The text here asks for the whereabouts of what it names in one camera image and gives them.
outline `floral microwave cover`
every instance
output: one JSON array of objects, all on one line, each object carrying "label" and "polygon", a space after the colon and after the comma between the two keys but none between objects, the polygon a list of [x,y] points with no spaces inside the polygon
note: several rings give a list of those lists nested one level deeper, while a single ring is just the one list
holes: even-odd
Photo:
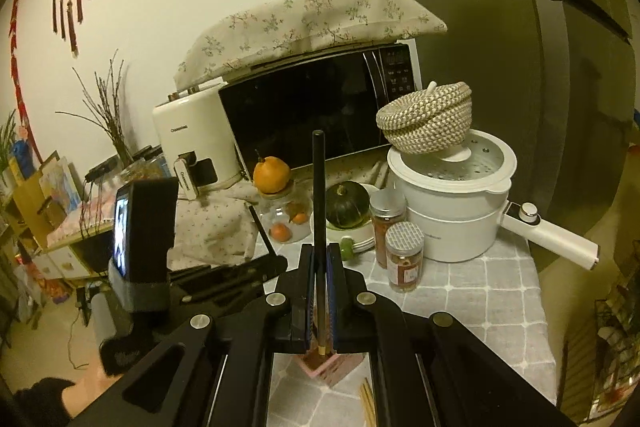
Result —
[{"label": "floral microwave cover", "polygon": [[252,66],[348,44],[446,32],[414,0],[281,0],[230,15],[205,30],[174,76],[178,91]]}]

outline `microwave control panel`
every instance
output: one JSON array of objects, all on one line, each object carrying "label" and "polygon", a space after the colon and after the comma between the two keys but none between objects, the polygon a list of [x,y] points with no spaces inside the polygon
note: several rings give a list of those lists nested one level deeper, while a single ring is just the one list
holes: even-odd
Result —
[{"label": "microwave control panel", "polygon": [[380,59],[389,102],[415,91],[409,46],[400,44],[380,48]]}]

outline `silver screw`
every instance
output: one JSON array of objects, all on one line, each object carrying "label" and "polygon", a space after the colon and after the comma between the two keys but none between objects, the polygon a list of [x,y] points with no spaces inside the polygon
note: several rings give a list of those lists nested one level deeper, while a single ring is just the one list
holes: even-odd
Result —
[{"label": "silver screw", "polygon": [[356,297],[356,300],[360,304],[364,304],[365,306],[369,306],[370,304],[373,304],[376,301],[376,296],[373,295],[373,293],[371,293],[371,292],[362,292],[362,293],[358,293],[358,296]]},{"label": "silver screw", "polygon": [[209,326],[209,323],[211,322],[211,319],[209,318],[209,315],[193,315],[193,317],[191,317],[191,321],[189,322],[189,324],[191,325],[192,328],[195,328],[197,330],[201,330],[202,328],[206,328],[207,326]]},{"label": "silver screw", "polygon": [[286,300],[287,298],[282,293],[270,293],[267,295],[267,304],[269,306],[280,306]]},{"label": "silver screw", "polygon": [[433,315],[433,323],[441,328],[449,328],[453,325],[453,317],[446,312],[438,312]]}]

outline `wooden chopstick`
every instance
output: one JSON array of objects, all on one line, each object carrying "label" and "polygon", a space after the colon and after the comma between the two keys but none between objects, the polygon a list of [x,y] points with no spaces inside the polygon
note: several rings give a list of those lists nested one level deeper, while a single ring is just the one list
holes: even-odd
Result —
[{"label": "wooden chopstick", "polygon": [[367,378],[364,379],[364,382],[360,386],[360,400],[362,402],[362,408],[364,409],[367,426],[376,427],[376,406],[373,402],[373,392]]}]

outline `black sleeve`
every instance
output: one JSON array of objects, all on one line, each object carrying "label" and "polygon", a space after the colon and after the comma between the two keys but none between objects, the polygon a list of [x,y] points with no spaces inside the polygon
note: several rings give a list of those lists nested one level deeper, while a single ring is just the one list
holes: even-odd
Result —
[{"label": "black sleeve", "polygon": [[30,389],[15,393],[14,400],[36,427],[65,427],[71,417],[62,403],[62,390],[73,384],[59,378],[43,378]]}]

